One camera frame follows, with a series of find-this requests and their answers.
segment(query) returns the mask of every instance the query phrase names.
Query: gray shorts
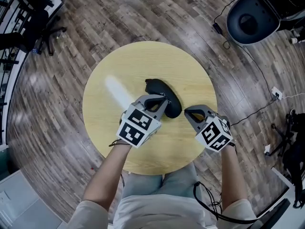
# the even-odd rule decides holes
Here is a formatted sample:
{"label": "gray shorts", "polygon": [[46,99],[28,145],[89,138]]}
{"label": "gray shorts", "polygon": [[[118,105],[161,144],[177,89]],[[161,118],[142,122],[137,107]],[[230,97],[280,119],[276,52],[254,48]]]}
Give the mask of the gray shorts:
{"label": "gray shorts", "polygon": [[[126,180],[122,198],[132,195],[168,194],[194,198],[193,187],[198,181],[194,163],[174,172],[157,176],[144,176],[131,173]],[[197,187],[196,196],[202,199],[201,189]]]}

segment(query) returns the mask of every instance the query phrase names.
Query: electrical outlet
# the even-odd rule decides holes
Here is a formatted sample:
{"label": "electrical outlet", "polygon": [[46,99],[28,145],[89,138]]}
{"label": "electrical outlet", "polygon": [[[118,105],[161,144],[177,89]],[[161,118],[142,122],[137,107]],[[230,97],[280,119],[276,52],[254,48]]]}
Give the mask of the electrical outlet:
{"label": "electrical outlet", "polygon": [[278,94],[278,100],[281,100],[283,97],[283,94],[280,90],[278,90],[275,86],[272,88],[271,93],[276,96]]}

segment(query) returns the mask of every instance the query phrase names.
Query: chair seat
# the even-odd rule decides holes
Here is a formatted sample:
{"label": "chair seat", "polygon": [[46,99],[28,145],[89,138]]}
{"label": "chair seat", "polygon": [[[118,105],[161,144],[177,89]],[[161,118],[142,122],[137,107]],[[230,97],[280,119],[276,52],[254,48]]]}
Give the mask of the chair seat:
{"label": "chair seat", "polygon": [[264,0],[238,0],[227,15],[227,30],[237,43],[259,42],[280,26],[280,20]]}

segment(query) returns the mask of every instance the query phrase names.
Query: white cabinet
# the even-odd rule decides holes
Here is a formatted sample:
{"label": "white cabinet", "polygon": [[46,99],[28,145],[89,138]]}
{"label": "white cabinet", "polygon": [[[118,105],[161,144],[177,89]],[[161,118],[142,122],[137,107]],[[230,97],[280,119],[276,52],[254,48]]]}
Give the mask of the white cabinet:
{"label": "white cabinet", "polygon": [[20,171],[0,181],[0,228],[57,229],[61,223]]}
{"label": "white cabinet", "polygon": [[8,197],[4,202],[0,198],[0,218],[6,227],[39,199],[20,171],[0,181],[1,194]]}

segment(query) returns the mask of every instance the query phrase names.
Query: black and white pattern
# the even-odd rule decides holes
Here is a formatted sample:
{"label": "black and white pattern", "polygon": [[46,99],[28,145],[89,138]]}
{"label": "black and white pattern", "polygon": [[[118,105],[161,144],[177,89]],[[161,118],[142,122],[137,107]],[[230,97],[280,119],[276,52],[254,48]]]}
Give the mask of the black and white pattern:
{"label": "black and white pattern", "polygon": [[210,123],[202,132],[207,145],[209,145],[220,133],[214,122]]}
{"label": "black and white pattern", "polygon": [[125,123],[123,128],[121,129],[119,136],[122,138],[125,138],[126,140],[131,142],[133,145],[137,146],[138,143],[143,138],[144,133],[140,132],[138,129],[134,128],[132,125]]}
{"label": "black and white pattern", "polygon": [[225,122],[223,122],[221,119],[220,119],[220,124],[221,124],[224,132],[226,132],[228,135],[231,135],[230,130],[229,130],[227,124]]}
{"label": "black and white pattern", "polygon": [[221,135],[211,146],[210,148],[213,148],[215,150],[220,150],[223,148],[224,145],[226,145],[230,141],[229,138],[227,138],[224,135]]}
{"label": "black and white pattern", "polygon": [[144,129],[145,131],[148,130],[152,122],[152,118],[141,111],[135,109],[132,114],[128,117],[128,120],[135,123],[140,128]]}

